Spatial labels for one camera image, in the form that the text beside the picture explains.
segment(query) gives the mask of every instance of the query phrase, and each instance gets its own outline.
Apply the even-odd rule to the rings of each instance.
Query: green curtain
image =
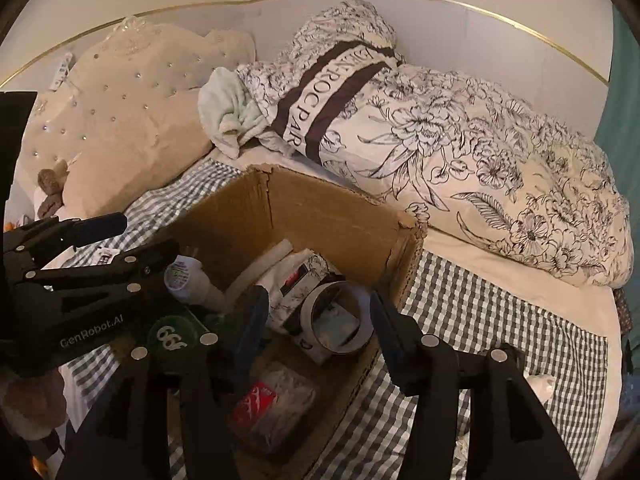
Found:
[[[609,94],[595,141],[607,153],[618,190],[631,209],[636,259],[625,295],[634,321],[629,336],[634,366],[640,368],[640,46],[616,7]]]

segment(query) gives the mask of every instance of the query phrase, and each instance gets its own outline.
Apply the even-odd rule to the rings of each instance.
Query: gold trim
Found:
[[[218,6],[218,5],[230,5],[230,6],[232,6],[232,5],[247,5],[247,4],[256,4],[256,3],[259,3],[259,2],[266,2],[266,1],[268,1],[268,0],[229,0],[229,1],[222,1],[222,2],[201,2],[201,3],[197,3],[197,4],[183,4],[183,5],[178,5],[178,6],[161,7],[160,9],[146,10],[145,12],[138,12],[138,13],[136,13],[136,16],[151,16],[153,14],[159,14],[160,12],[167,12],[169,10],[177,10],[177,9],[189,9],[191,7],[205,7],[205,6],[214,6],[214,5],[216,5],[216,6]],[[540,34],[539,32],[533,30],[532,28],[527,27],[526,25],[523,25],[523,24],[521,24],[519,22],[516,22],[516,21],[512,20],[511,18],[507,18],[506,16],[503,16],[501,14],[497,14],[496,12],[491,12],[490,10],[481,9],[480,7],[476,7],[476,6],[473,6],[471,4],[466,4],[464,2],[457,2],[456,0],[431,0],[431,1],[434,1],[434,2],[446,2],[448,4],[459,5],[459,6],[465,7],[466,9],[474,10],[475,12],[479,12],[480,14],[484,14],[485,16],[491,16],[492,18],[495,18],[496,20],[500,20],[501,22],[508,23],[512,27],[517,28],[518,30],[522,30],[523,32],[526,32],[527,34],[530,34],[533,37],[536,37],[539,40],[544,41],[546,44],[548,44],[549,46],[553,47],[558,52],[561,52],[562,54],[567,56],[569,59],[575,61],[578,65],[580,65],[587,72],[589,72],[591,75],[595,76],[597,79],[602,81],[605,85],[607,85],[607,86],[609,85],[609,81],[603,75],[601,75],[599,72],[597,72],[596,69],[594,69],[590,65],[586,64],[583,60],[581,60],[575,54],[572,54],[571,52],[569,52],[564,47],[558,45],[557,43],[554,43],[548,37],[544,36],[543,34]],[[89,30],[81,32],[80,34],[76,34],[75,36],[73,36],[72,38],[69,38],[68,40],[62,41],[61,43],[59,43],[59,44],[57,44],[55,46],[52,46],[51,48],[49,48],[46,51],[44,51],[42,54],[39,54],[38,56],[36,56],[33,59],[31,59],[28,63],[26,63],[25,65],[21,66],[18,70],[16,70],[14,73],[12,73],[7,79],[2,81],[2,83],[0,83],[0,88],[4,87],[4,85],[6,85],[9,81],[11,81],[11,79],[16,77],[17,75],[20,75],[22,72],[27,70],[31,65],[33,65],[36,62],[38,62],[43,57],[49,55],[51,52],[53,52],[53,51],[65,46],[65,45],[68,45],[69,43],[73,43],[74,41],[79,40],[80,38],[83,38],[84,36],[87,36],[87,35],[91,34],[92,32],[97,32],[98,30],[101,30],[102,28],[113,27],[113,25],[116,25],[117,23],[120,23],[123,19],[124,18],[119,18],[117,20],[112,20],[110,22],[103,23],[102,25],[97,25],[97,27],[92,27]]]

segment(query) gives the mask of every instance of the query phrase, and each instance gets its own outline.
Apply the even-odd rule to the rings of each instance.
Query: floral fabric in box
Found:
[[[622,286],[628,203],[603,151],[500,86],[402,65],[369,3],[309,20],[238,74],[311,160],[448,234],[574,285]]]

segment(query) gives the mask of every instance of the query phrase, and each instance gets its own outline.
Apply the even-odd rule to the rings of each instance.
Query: beige pillow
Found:
[[[160,98],[102,127],[107,131],[88,137],[69,167],[63,201],[78,218],[124,211],[212,148],[200,126],[198,89]]]

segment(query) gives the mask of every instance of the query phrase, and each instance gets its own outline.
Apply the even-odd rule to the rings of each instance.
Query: gingham blanket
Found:
[[[127,231],[101,245],[125,251],[145,243],[159,228],[238,174],[224,164],[204,162],[173,184],[140,197],[126,211]],[[83,248],[66,265],[87,265],[95,248]],[[435,333],[456,349],[481,352],[497,342],[508,342],[525,353],[529,373],[555,376],[556,391],[546,408],[578,471],[586,471],[604,406],[606,338],[428,251],[422,254],[402,312],[415,317],[423,332]],[[69,363],[88,406],[117,366],[107,346]],[[380,357],[307,480],[395,478],[415,405],[415,399],[403,397],[390,382]],[[469,416],[470,396],[462,391],[460,435],[468,431]],[[171,441],[170,466],[174,480],[186,477],[182,449]],[[455,459],[451,477],[465,477],[463,461]]]

